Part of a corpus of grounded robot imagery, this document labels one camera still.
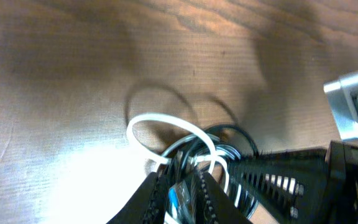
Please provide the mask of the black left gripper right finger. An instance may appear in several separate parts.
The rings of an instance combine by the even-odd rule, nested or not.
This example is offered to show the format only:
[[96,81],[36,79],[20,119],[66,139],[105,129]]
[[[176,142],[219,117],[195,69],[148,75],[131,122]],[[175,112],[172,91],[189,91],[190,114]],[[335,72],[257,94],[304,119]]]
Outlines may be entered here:
[[252,224],[207,172],[194,173],[194,206],[195,223]]

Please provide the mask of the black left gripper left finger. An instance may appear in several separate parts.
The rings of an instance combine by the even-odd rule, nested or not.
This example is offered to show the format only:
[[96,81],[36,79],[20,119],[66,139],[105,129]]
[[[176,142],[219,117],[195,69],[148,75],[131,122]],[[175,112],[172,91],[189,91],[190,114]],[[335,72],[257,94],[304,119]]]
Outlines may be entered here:
[[152,172],[107,224],[163,224],[167,204],[168,179]]

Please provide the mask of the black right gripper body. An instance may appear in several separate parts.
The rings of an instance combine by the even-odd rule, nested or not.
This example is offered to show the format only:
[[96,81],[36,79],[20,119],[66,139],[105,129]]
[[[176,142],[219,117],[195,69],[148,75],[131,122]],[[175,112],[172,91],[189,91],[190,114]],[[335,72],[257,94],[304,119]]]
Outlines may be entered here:
[[358,146],[332,141],[326,156],[328,182],[321,210],[324,223],[358,223]]

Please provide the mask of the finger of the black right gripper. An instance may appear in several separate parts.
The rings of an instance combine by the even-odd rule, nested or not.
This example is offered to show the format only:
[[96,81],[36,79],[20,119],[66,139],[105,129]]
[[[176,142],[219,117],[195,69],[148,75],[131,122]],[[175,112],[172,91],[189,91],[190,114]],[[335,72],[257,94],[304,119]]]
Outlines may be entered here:
[[328,184],[327,150],[310,148],[230,162],[229,175],[279,223],[321,223]]

